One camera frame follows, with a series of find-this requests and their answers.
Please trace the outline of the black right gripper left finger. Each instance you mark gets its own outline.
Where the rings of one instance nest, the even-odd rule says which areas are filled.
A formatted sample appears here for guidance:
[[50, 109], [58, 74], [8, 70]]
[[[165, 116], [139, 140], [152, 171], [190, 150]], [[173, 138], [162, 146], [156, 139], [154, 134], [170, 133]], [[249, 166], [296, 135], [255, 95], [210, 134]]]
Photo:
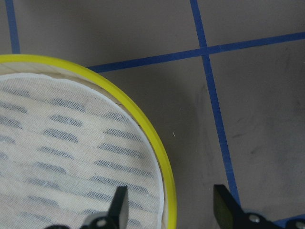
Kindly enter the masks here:
[[128, 187], [117, 187], [108, 211], [111, 229], [127, 228], [129, 218]]

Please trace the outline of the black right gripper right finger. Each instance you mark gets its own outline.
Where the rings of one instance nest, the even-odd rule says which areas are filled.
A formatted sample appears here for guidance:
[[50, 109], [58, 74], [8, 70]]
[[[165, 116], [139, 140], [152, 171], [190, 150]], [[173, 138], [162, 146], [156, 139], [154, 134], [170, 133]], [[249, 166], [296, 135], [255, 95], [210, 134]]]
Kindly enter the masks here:
[[236, 229], [243, 210], [225, 185], [213, 186], [213, 213], [221, 229]]

